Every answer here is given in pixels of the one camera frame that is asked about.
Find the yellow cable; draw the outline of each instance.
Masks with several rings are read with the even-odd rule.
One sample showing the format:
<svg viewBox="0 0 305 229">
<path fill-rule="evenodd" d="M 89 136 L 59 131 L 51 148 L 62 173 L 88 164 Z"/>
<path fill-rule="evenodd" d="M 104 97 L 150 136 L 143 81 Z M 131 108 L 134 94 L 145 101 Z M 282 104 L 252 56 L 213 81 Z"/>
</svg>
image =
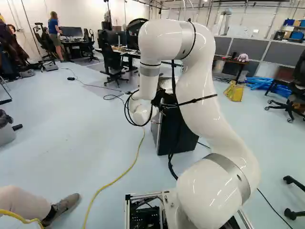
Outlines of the yellow cable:
<svg viewBox="0 0 305 229">
<path fill-rule="evenodd" d="M 109 184 L 103 186 L 102 188 L 100 188 L 100 189 L 94 194 L 94 196 L 93 196 L 93 198 L 92 198 L 92 200 L 91 200 L 91 202 L 90 202 L 90 205 L 89 205 L 89 207 L 88 207 L 88 209 L 87 209 L 87 213 L 86 213 L 86 217 L 85 217 L 85 221 L 84 221 L 84 225 L 83 225 L 82 229 L 86 229 L 86 223 L 87 223 L 87 219 L 88 219 L 88 215 L 89 215 L 91 206 L 92 206 L 92 204 L 93 204 L 95 198 L 98 196 L 98 194 L 99 194 L 102 190 L 104 190 L 105 188 L 107 188 L 107 187 L 113 185 L 115 182 L 117 182 L 119 179 L 121 179 L 123 176 L 125 176 L 125 175 L 132 169 L 132 167 L 135 165 L 135 163 L 137 162 L 138 156 L 139 156 L 140 147 L 141 147 L 141 145 L 142 145 L 142 142 L 143 142 L 143 140 L 144 140 L 144 137 L 145 137 L 145 130 L 144 130 L 144 128 L 143 128 L 143 137 L 142 137 L 142 139 L 141 139 L 141 141 L 140 141 L 140 143 L 139 143 L 138 151 L 137 151 L 135 160 L 134 160 L 134 162 L 132 163 L 132 165 L 131 165 L 124 173 L 122 173 L 118 178 L 116 178 L 116 179 L 115 179 L 114 181 L 112 181 L 111 183 L 109 183 Z M 3 209 L 0 209 L 0 214 L 5 215 L 5 216 L 14 217 L 14 218 L 20 220 L 20 221 L 21 221 L 22 223 L 24 223 L 24 224 L 30 224 L 30 223 L 33 223 L 33 222 L 37 222 L 37 223 L 39 224 L 40 228 L 41 228 L 41 229 L 44 229 L 44 227 L 43 227 L 43 225 L 41 224 L 41 222 L 40 222 L 39 219 L 26 220 L 25 218 L 23 218 L 23 217 L 20 216 L 20 215 L 17 215 L 16 213 L 13 213 L 13 212 L 7 211 L 7 210 L 3 210 Z"/>
<path fill-rule="evenodd" d="M 41 224 L 39 219 L 26 220 L 25 218 L 21 217 L 20 215 L 15 214 L 14 212 L 3 210 L 3 209 L 0 209 L 0 214 L 3 214 L 5 216 L 11 216 L 11 217 L 14 217 L 16 219 L 19 219 L 24 224 L 30 224 L 32 222 L 37 222 L 39 224 L 40 228 L 44 229 L 44 227 Z"/>
<path fill-rule="evenodd" d="M 82 226 L 82 229 L 86 229 L 86 223 L 87 223 L 87 219 L 88 219 L 88 215 L 89 215 L 90 209 L 91 209 L 91 207 L 92 207 L 92 204 L 93 204 L 95 198 L 99 195 L 99 193 L 100 193 L 101 191 L 103 191 L 105 188 L 107 188 L 107 187 L 113 185 L 115 182 L 117 182 L 117 181 L 118 181 L 119 179 L 121 179 L 123 176 L 125 176 L 125 175 L 132 169 L 132 167 L 135 165 L 135 163 L 137 162 L 138 156 L 139 156 L 140 147 L 141 147 L 141 145 L 142 145 L 142 142 L 143 142 L 143 140 L 144 140 L 144 137 L 145 137 L 145 129 L 143 128 L 143 137 L 142 137 L 142 139 L 141 139 L 141 141 L 140 141 L 140 143 L 139 143 L 138 151 L 137 151 L 137 154 L 136 154 L 136 156 L 135 156 L 135 160 L 134 160 L 134 162 L 132 163 L 132 165 L 131 165 L 125 172 L 123 172 L 118 178 L 116 178 L 116 179 L 115 179 L 114 181 L 112 181 L 111 183 L 109 183 L 109 184 L 107 184 L 107 185 L 101 187 L 101 188 L 100 188 L 99 190 L 97 190 L 97 192 L 94 194 L 94 196 L 93 196 L 93 198 L 92 198 L 92 200 L 91 200 L 91 202 L 90 202 L 90 204 L 89 204 L 89 206 L 88 206 L 87 213 L 86 213 L 86 216 L 85 216 L 85 221 L 84 221 L 84 224 L 83 224 L 83 226 Z"/>
</svg>

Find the yellow bag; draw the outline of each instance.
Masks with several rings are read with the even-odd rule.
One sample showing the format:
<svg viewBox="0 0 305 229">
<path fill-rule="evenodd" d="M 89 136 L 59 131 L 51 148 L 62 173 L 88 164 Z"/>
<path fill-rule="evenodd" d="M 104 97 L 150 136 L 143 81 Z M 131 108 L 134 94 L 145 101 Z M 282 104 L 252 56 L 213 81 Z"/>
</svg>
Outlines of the yellow bag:
<svg viewBox="0 0 305 229">
<path fill-rule="evenodd" d="M 227 96 L 233 102 L 241 102 L 244 93 L 244 86 L 241 84 L 236 85 L 236 81 L 231 80 L 230 86 L 224 91 L 224 95 Z"/>
</svg>

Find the person's leg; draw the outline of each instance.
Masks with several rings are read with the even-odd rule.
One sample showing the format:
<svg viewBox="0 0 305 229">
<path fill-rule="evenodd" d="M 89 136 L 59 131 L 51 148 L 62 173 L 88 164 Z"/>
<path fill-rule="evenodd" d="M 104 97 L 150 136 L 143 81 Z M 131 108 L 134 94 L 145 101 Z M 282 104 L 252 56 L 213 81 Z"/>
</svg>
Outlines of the person's leg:
<svg viewBox="0 0 305 229">
<path fill-rule="evenodd" d="M 75 193 L 51 205 L 46 199 L 19 187 L 0 187 L 0 209 L 14 212 L 25 219 L 39 219 L 44 227 L 49 226 L 62 213 L 73 209 L 79 199 L 80 195 Z"/>
<path fill-rule="evenodd" d="M 14 212 L 25 219 L 43 220 L 50 212 L 51 204 L 42 197 L 10 185 L 0 187 L 0 209 Z"/>
<path fill-rule="evenodd" d="M 60 46 L 60 45 L 57 45 L 57 46 L 55 46 L 55 48 L 56 48 L 56 53 L 57 53 L 57 55 L 59 56 L 59 59 L 60 59 L 61 61 L 63 61 L 64 59 L 63 59 L 63 56 L 62 56 L 62 53 L 61 53 L 61 46 Z"/>
</svg>

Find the shorts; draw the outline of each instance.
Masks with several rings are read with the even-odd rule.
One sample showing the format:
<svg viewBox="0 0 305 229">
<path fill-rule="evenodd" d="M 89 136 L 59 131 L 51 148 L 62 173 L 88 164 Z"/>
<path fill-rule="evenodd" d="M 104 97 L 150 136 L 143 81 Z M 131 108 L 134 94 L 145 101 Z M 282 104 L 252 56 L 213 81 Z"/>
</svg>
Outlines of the shorts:
<svg viewBox="0 0 305 229">
<path fill-rule="evenodd" d="M 53 41 L 53 44 L 55 45 L 55 46 L 61 46 L 61 41 L 60 41 L 60 39 L 59 39 L 59 37 L 57 36 L 57 34 L 50 34 L 50 38 L 51 38 L 51 40 Z"/>
</svg>

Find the chair wheel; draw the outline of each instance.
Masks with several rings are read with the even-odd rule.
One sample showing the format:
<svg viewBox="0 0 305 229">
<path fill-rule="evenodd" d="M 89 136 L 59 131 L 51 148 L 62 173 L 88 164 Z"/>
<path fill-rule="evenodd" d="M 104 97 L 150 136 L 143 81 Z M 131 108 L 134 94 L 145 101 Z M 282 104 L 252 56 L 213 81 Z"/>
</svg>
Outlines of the chair wheel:
<svg viewBox="0 0 305 229">
<path fill-rule="evenodd" d="M 291 220 L 295 220 L 296 219 L 296 214 L 294 211 L 291 211 L 289 208 L 286 208 L 284 211 L 284 215 L 288 218 L 290 218 Z"/>
<path fill-rule="evenodd" d="M 286 184 L 290 185 L 292 183 L 292 177 L 291 176 L 285 176 L 283 177 L 283 180 L 286 181 Z"/>
</svg>

